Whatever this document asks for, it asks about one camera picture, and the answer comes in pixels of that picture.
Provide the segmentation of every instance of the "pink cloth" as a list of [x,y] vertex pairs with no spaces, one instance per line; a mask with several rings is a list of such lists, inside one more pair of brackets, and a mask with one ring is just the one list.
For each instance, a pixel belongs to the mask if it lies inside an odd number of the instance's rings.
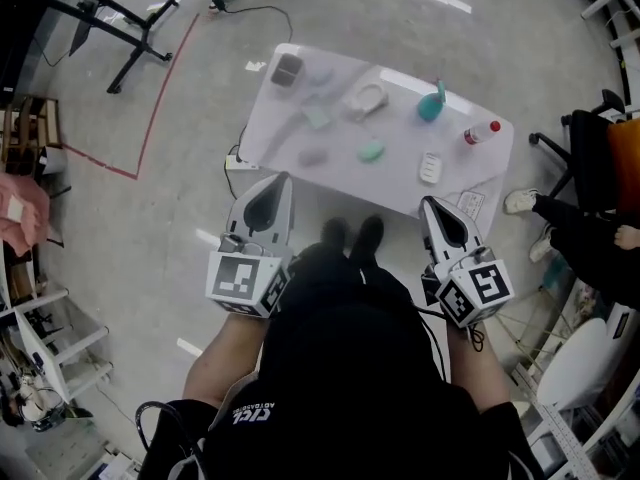
[[[11,196],[24,207],[21,222],[7,218]],[[0,173],[0,238],[9,242],[18,257],[34,244],[47,240],[49,196],[33,178]]]

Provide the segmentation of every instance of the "black shoe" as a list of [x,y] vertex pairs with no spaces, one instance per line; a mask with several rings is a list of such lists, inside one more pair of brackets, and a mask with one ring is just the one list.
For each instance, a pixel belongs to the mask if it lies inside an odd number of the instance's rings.
[[347,239],[347,222],[344,219],[335,217],[328,220],[322,226],[320,241],[324,244],[335,247],[342,251]]
[[376,261],[376,251],[382,243],[384,236],[384,223],[377,215],[368,217],[360,228],[356,243],[351,249],[349,259],[359,265]]

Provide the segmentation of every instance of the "white bottle with red cap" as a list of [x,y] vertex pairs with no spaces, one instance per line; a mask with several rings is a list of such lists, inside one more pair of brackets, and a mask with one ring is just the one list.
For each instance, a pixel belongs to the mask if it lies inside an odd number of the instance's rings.
[[464,131],[464,140],[469,144],[486,142],[500,131],[500,121],[485,121]]

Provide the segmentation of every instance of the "green soap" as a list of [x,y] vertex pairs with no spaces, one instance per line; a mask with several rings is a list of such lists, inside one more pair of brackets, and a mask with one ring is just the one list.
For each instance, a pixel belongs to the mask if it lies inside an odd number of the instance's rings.
[[384,153],[384,144],[379,140],[372,140],[358,150],[358,158],[361,162],[371,163],[380,158],[382,153]]

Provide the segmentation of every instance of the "gray concrete floor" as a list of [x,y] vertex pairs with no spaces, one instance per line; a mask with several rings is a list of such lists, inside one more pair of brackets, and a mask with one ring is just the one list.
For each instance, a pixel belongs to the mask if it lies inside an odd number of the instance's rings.
[[[145,9],[163,0],[118,0]],[[620,78],[601,19],[585,22],[586,0],[460,0],[465,13],[432,0],[237,0],[232,8],[277,5],[291,15],[293,42],[379,63],[447,87],[515,126],[505,193],[537,186],[548,190],[562,166],[527,136],[540,130],[561,138],[559,117],[599,103],[603,87],[620,90]],[[179,397],[193,357],[176,346],[204,348],[224,320],[204,298],[207,244],[196,230],[223,230],[232,198],[222,170],[227,150],[251,111],[262,73],[248,61],[267,62],[287,38],[286,22],[272,11],[207,18],[209,0],[182,0],[158,27],[154,45],[176,52],[197,13],[158,108],[137,173],[130,179],[69,154],[73,190],[54,203],[54,220],[66,247],[45,246],[50,276],[67,286],[75,303],[111,333],[102,353],[115,365],[102,386],[132,417],[146,400]],[[60,52],[73,33],[61,21],[52,37]],[[105,89],[130,47],[93,30],[89,41],[53,71],[44,63],[34,83],[59,98],[64,140],[107,165],[136,173],[166,65],[141,61],[122,94]],[[254,173],[232,173],[236,191]],[[299,205],[291,243],[297,250],[317,239],[323,220],[342,214],[354,226],[379,208],[298,184]],[[379,257],[423,301],[419,275],[426,257],[412,219],[384,213],[387,234]],[[538,237],[537,217],[499,212],[488,242],[504,258],[519,295],[539,285],[546,263],[532,265],[528,249]],[[531,308],[520,305],[519,314]],[[436,333],[444,339],[439,322]],[[501,360],[517,350],[494,323],[489,331]],[[80,397],[96,413],[106,437],[142,457],[135,430],[95,389]],[[152,431],[154,417],[145,422]]]

